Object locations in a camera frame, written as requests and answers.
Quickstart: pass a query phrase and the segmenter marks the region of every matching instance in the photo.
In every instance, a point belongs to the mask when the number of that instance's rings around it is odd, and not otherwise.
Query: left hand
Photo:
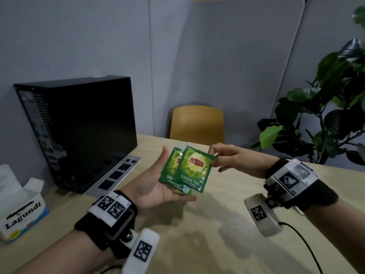
[[[172,186],[158,181],[169,156],[170,152],[164,146],[161,155],[150,168],[121,188],[137,207],[147,209],[169,201],[196,201],[195,196],[173,193]]]

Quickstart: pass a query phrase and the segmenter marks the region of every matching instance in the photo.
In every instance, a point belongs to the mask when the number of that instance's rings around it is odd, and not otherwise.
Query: gray wall
[[[304,0],[150,0],[154,131],[181,105],[218,107],[242,145],[271,114]]]
[[[137,132],[153,134],[148,0],[0,0],[0,31],[0,164],[21,184],[52,179],[15,82],[130,76]]]
[[[364,4],[365,0],[308,1],[277,99],[285,96],[295,87],[307,87],[308,84],[304,80],[312,81],[315,78],[317,65],[325,55],[339,51],[354,37],[365,41],[365,31],[352,20],[354,10]],[[335,108],[335,105],[330,105],[326,111]],[[317,133],[320,129],[317,118],[311,115],[304,115],[301,127],[303,139],[309,142],[310,138],[304,129],[308,129],[312,134]],[[365,143],[365,137],[357,138],[355,142]],[[269,150],[269,152],[278,154],[275,150]],[[327,165],[365,171],[364,166],[350,162],[346,155],[328,159]]]

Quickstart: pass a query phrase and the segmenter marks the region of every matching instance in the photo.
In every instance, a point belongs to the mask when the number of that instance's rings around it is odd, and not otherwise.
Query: potted plant
[[[365,29],[365,6],[357,8],[353,18]],[[310,87],[295,88],[279,99],[275,119],[257,123],[259,142],[251,147],[272,146],[291,157],[306,155],[318,164],[345,153],[350,161],[365,166],[365,146],[352,141],[365,133],[365,45],[354,38],[339,52],[326,55],[314,81],[307,83]],[[325,115],[329,102],[338,108]],[[305,129],[311,142],[301,139],[303,114],[319,119],[318,133]]]

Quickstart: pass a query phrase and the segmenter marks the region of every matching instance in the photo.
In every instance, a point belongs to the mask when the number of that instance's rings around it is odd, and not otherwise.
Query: green tea bag
[[[183,151],[177,147],[175,147],[172,150],[169,159],[167,160],[165,166],[162,169],[161,177],[160,177],[159,181],[169,184],[169,185],[177,188],[180,191],[180,192],[175,191],[175,193],[183,193],[185,195],[186,194],[191,195],[192,190],[189,187],[187,187],[186,185],[181,184],[181,183],[176,183],[174,181],[176,169],[179,166],[182,154],[183,154]]]
[[[186,146],[179,167],[176,170],[175,182],[185,184],[203,193],[212,166],[214,156],[190,146]]]

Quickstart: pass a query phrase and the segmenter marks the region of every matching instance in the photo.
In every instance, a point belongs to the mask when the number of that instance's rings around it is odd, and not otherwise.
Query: black cable
[[[313,253],[313,251],[312,251],[312,249],[309,247],[309,245],[308,245],[308,243],[305,241],[305,239],[304,239],[304,237],[292,226],[292,225],[290,225],[290,224],[288,224],[288,223],[285,223],[285,222],[279,222],[279,225],[285,225],[285,226],[288,226],[288,227],[290,227],[290,228],[292,228],[297,234],[298,234],[298,236],[300,236],[300,238],[304,241],[304,243],[305,243],[305,245],[308,247],[308,249],[309,249],[309,252],[312,254],[312,257],[313,257],[313,259],[314,259],[314,261],[316,262],[316,264],[317,264],[317,267],[318,267],[318,270],[319,270],[319,272],[321,273],[321,274],[323,274],[323,272],[322,272],[322,269],[321,269],[321,267],[320,267],[320,265],[319,265],[319,263],[318,263],[318,261],[317,261],[317,259],[316,259],[316,256],[314,255],[314,253]]]
[[[105,272],[108,272],[109,270],[116,269],[116,268],[121,269],[122,267],[123,267],[122,264],[112,265],[112,266],[108,267],[107,269],[103,270],[100,274],[104,274]]]

